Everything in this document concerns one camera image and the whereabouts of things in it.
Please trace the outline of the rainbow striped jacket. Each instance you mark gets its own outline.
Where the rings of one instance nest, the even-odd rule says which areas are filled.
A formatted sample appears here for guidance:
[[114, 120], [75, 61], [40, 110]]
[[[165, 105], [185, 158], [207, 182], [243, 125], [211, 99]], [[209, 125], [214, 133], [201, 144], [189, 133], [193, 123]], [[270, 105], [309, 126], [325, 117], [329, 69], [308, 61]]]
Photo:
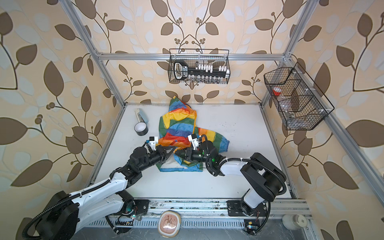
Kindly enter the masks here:
[[[159, 144], [162, 146], [174, 146], [177, 150], [191, 147], [189, 135], [195, 134], [198, 138], [202, 135], [208, 137], [219, 153], [228, 150], [230, 141], [223, 135], [199, 128], [196, 125], [197, 112], [179, 98], [173, 97], [170, 101], [169, 112], [160, 117]], [[205, 163], [193, 163], [183, 158], [174, 156], [170, 164], [157, 164], [161, 172], [202, 172]]]

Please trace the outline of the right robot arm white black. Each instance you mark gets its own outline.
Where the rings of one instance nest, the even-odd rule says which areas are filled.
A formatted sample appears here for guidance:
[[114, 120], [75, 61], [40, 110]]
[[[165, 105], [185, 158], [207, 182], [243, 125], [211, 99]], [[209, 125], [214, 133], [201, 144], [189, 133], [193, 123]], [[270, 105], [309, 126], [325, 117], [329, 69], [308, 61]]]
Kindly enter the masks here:
[[244, 177], [251, 188], [242, 196], [236, 211], [245, 216], [254, 216], [265, 203], [271, 203], [287, 192], [286, 175], [260, 153], [254, 153], [249, 159], [227, 158], [219, 154], [211, 141], [205, 141], [199, 147], [177, 150], [175, 156], [191, 163], [205, 164], [214, 177]]

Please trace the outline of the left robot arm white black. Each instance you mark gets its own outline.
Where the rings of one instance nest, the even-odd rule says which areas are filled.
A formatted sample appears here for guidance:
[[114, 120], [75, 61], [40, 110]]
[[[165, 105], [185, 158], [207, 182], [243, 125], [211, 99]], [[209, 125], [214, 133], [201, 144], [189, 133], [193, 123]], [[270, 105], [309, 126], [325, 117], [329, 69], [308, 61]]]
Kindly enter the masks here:
[[88, 224], [124, 211], [134, 198], [127, 192], [143, 176], [142, 172], [162, 164], [173, 154], [174, 146], [145, 144], [131, 154], [127, 163], [109, 177], [83, 190], [55, 194], [46, 208], [26, 224], [24, 240], [69, 240]]

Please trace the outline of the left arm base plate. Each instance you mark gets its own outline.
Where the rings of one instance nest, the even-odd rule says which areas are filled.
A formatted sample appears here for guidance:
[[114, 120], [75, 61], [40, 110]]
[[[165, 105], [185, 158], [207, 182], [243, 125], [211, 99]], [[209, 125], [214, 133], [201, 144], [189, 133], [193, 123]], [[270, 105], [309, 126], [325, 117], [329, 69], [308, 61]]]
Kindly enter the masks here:
[[123, 203], [123, 207], [112, 216], [127, 216], [132, 217], [133, 215], [145, 215], [149, 209], [149, 200], [138, 200], [134, 199]]

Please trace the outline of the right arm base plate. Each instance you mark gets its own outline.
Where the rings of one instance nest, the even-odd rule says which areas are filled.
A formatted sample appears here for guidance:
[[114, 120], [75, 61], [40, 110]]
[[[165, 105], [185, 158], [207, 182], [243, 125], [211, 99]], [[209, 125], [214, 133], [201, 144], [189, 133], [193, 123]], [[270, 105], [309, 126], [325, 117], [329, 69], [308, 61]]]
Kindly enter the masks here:
[[228, 200], [227, 209], [230, 217], [266, 217], [268, 213], [268, 207], [265, 203], [260, 203], [256, 208], [252, 209], [240, 200]]

